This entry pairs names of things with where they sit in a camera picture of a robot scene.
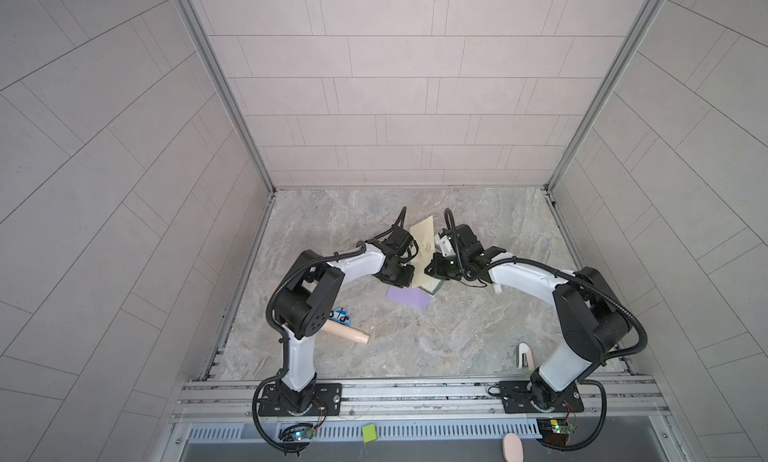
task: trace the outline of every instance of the green square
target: green square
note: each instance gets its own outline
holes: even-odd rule
[[[362,428],[362,441],[363,442],[373,442],[378,437],[376,436],[376,425],[370,424],[366,425],[364,428]]]

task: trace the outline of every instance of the beige tile wall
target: beige tile wall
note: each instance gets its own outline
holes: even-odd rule
[[[642,1],[194,0],[279,187],[543,184]]]
[[[667,0],[554,188],[699,461],[768,460],[766,26],[768,0]]]
[[[170,0],[0,0],[0,459],[149,459],[266,199]]]

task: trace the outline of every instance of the marble floor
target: marble floor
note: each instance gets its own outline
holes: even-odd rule
[[[308,248],[322,255],[349,250],[387,229],[404,205],[406,228],[433,215],[439,231],[442,211],[450,207],[456,224],[468,224],[486,247],[574,269],[540,188],[279,191],[217,378],[274,375],[281,348],[264,307],[296,256]],[[388,287],[362,277],[341,290],[336,306],[345,307],[352,326],[371,340],[365,346],[319,333],[319,378],[523,374],[514,360],[520,342],[531,346],[540,364],[562,340],[554,309],[520,291],[496,295],[490,287],[451,282],[418,309],[387,299]]]

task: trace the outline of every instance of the metal bracket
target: metal bracket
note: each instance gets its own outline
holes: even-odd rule
[[[504,397],[502,398],[502,405],[504,405],[505,414],[541,414],[542,411],[534,407],[531,399],[525,397],[531,392],[528,390],[528,382],[525,380],[505,380],[498,383],[498,389],[503,394],[519,393],[520,397]],[[563,408],[566,408],[566,402],[571,405],[571,409],[574,412],[584,412],[584,404],[581,402],[581,394],[576,388],[576,383],[569,385],[563,390],[560,397],[556,398],[552,403],[554,412],[561,412]]]
[[[326,416],[339,415],[341,408],[341,384],[317,384],[315,385],[315,397],[321,399],[328,409]],[[275,385],[271,384],[264,389],[262,400],[259,402],[259,417],[290,417],[293,414],[283,408],[278,401],[279,395]],[[302,417],[318,417],[320,409],[312,404]]]

